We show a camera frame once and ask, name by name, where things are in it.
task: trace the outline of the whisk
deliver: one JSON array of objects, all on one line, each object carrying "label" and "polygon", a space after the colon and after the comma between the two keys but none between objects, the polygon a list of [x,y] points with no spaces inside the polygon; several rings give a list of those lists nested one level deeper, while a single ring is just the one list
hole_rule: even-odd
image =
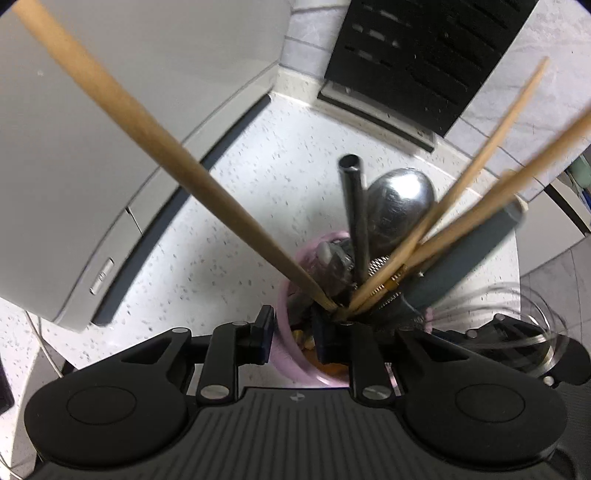
[{"label": "whisk", "polygon": [[[494,318],[506,317],[532,328],[511,328],[513,337],[492,342],[466,342],[462,346],[479,353],[497,353],[502,363],[540,377],[560,360],[568,346],[568,325],[543,297],[518,283],[497,283],[449,300],[433,310],[431,324],[438,330],[472,330]],[[536,355],[512,355],[513,351],[536,348]]]}]

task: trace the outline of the wooden stick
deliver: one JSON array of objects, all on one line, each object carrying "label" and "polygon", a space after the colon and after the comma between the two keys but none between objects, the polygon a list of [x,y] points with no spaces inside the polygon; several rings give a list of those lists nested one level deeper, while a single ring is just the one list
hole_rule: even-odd
[{"label": "wooden stick", "polygon": [[456,203],[464,190],[472,183],[472,181],[474,181],[494,153],[495,149],[503,142],[507,132],[515,120],[517,120],[518,115],[525,108],[527,102],[531,99],[535,88],[542,79],[542,75],[544,74],[547,65],[548,58],[544,58],[540,65],[538,65],[538,68],[530,78],[529,82],[522,89],[517,100],[511,105],[509,111],[497,126],[495,132],[486,141],[485,145],[478,152],[478,155],[462,172],[456,182],[449,188],[441,201],[436,203],[431,210],[425,214],[419,224],[408,234],[394,252],[392,252],[388,262],[353,294],[349,308],[346,311],[347,315],[350,315],[361,307],[374,290],[383,285],[387,279],[392,277],[398,271],[413,253],[421,239],[439,221],[447,210]]},{"label": "wooden stick", "polygon": [[326,310],[335,310],[318,284],[183,146],[74,39],[38,0],[12,10],[70,77],[142,150],[206,209]]},{"label": "wooden stick", "polygon": [[520,171],[509,176],[501,187],[494,189],[490,195],[487,194],[460,218],[417,248],[408,262],[409,268],[449,247],[457,239],[466,235],[502,209],[533,177],[542,173],[552,162],[568,152],[569,148],[575,142],[584,138],[588,132],[591,132],[591,106],[588,106],[568,130],[548,145],[536,158],[531,160]]}]

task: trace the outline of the white tile wall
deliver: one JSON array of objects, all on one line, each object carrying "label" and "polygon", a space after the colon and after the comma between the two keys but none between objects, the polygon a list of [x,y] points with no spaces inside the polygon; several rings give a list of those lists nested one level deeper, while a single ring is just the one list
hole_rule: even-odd
[{"label": "white tile wall", "polygon": [[[294,0],[281,64],[321,79],[349,0]],[[474,155],[491,134],[518,89],[543,56],[550,68],[508,138],[487,168],[499,174],[521,168],[591,101],[591,15],[576,0],[539,0],[534,12],[461,119],[446,135],[452,145]],[[532,199],[591,142],[582,139],[571,152],[538,176],[522,194]]]}]

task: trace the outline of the metal screw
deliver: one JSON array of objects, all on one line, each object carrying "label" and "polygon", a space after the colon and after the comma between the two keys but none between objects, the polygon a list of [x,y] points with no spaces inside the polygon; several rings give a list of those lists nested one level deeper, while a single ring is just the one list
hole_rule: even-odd
[{"label": "metal screw", "polygon": [[230,394],[230,389],[223,385],[207,385],[201,389],[200,394],[208,400],[221,400]]},{"label": "metal screw", "polygon": [[383,385],[372,385],[371,387],[365,387],[362,394],[369,400],[386,400],[390,398],[392,391]]}]

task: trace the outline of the gray handle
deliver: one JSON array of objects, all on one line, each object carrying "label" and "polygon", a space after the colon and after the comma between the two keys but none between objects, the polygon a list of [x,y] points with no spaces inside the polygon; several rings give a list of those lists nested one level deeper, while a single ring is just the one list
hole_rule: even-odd
[{"label": "gray handle", "polygon": [[372,323],[390,323],[416,317],[441,300],[478,266],[525,215],[518,200],[496,212],[486,222],[456,241],[423,276],[409,278],[400,288],[402,295],[390,303],[382,301],[372,314]]}]

